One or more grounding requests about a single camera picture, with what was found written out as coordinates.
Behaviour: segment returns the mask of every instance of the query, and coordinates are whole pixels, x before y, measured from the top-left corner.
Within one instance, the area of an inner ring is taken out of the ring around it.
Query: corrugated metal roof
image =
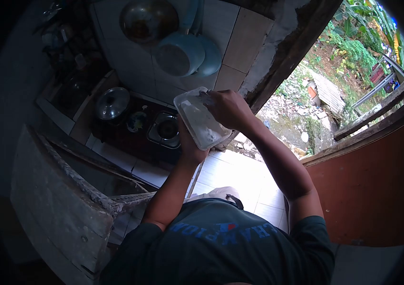
[[[319,99],[329,105],[332,112],[338,114],[343,111],[345,102],[342,100],[338,87],[324,76],[313,71],[311,73],[316,84]]]

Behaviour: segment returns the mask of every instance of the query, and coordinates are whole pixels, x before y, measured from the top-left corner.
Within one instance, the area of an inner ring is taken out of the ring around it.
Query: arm
[[[210,92],[208,105],[215,119],[226,128],[247,136],[261,153],[276,184],[289,202],[290,229],[308,216],[324,217],[318,193],[305,167],[251,112],[243,97],[232,90]]]
[[[142,219],[142,223],[153,223],[163,231],[180,212],[192,176],[208,155],[208,150],[201,151],[197,148],[180,118],[178,129],[183,153],[169,177],[149,202]]]

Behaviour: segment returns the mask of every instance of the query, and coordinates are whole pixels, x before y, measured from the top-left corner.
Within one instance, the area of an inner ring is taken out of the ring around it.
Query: gas stove
[[[123,118],[115,123],[94,119],[91,131],[102,142],[170,170],[181,156],[176,114],[174,109],[131,96]]]
[[[168,112],[159,112],[148,130],[147,138],[170,149],[178,148],[180,137],[176,116]]]

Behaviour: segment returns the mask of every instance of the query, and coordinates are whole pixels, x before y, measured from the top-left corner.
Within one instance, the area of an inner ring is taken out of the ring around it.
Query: container lid
[[[129,91],[123,87],[114,87],[107,90],[96,103],[96,115],[102,120],[118,117],[129,104]]]
[[[176,110],[180,114],[197,147],[203,151],[227,139],[232,131],[217,122],[204,106],[204,98],[200,91],[207,92],[205,87],[188,91],[174,99]]]

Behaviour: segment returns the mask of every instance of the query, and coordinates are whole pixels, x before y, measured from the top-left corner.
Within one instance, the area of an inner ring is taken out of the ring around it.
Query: banana tree
[[[381,41],[391,52],[396,62],[404,69],[404,39],[394,20],[375,0],[344,0],[333,18],[343,21],[342,27],[334,30],[348,38],[360,37],[372,46],[375,52],[381,52]]]

